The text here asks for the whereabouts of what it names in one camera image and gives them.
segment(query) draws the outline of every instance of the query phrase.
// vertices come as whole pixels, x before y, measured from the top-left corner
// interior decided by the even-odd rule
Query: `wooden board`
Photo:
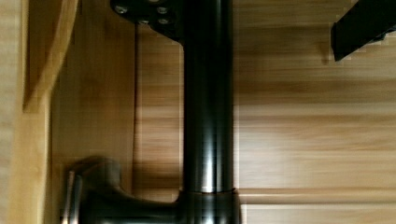
[[[77,2],[30,1],[37,10],[30,10],[29,34],[27,21],[21,31],[21,42],[30,47],[23,45],[21,57],[27,52],[30,57],[21,61],[26,69],[19,79],[8,223],[59,222],[64,168],[87,156],[119,161],[125,171],[122,186],[130,189],[134,26],[118,17],[107,0],[72,6]],[[57,21],[54,32],[51,25]],[[65,43],[69,37],[70,45]]]

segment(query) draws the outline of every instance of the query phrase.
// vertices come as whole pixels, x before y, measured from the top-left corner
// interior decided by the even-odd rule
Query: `wooden cabinet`
[[[180,45],[117,17],[107,0],[30,2],[30,27],[49,21],[42,11],[57,22],[30,36],[22,26],[31,61],[20,64],[9,223],[56,221],[64,167],[88,155],[119,161],[123,187],[136,196],[173,201]],[[235,185],[245,223],[394,223],[394,35],[335,63],[330,29],[350,1],[233,3]]]

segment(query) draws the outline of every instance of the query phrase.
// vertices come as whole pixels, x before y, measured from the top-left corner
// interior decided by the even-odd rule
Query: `bolt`
[[[127,7],[122,7],[122,6],[115,6],[114,10],[116,10],[117,13],[119,14],[124,14],[128,11]]]
[[[169,20],[167,20],[167,19],[159,19],[158,22],[159,22],[160,24],[162,24],[162,25],[166,25],[166,24],[169,23]]]
[[[157,7],[157,12],[160,14],[166,14],[168,12],[167,7]]]

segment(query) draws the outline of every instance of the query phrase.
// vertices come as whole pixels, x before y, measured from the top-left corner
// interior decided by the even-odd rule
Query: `black metal base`
[[[181,191],[173,203],[139,200],[120,188],[120,166],[91,157],[68,172],[61,223],[79,224],[239,224],[236,190],[222,193]]]

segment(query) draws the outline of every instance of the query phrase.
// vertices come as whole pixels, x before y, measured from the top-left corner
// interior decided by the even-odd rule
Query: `black object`
[[[340,61],[366,44],[395,31],[395,0],[360,0],[332,27],[334,59]]]
[[[173,203],[138,200],[120,188],[114,161],[91,157],[69,169],[62,223],[241,223],[233,188],[232,1],[113,0],[111,6],[184,47],[183,186]]]

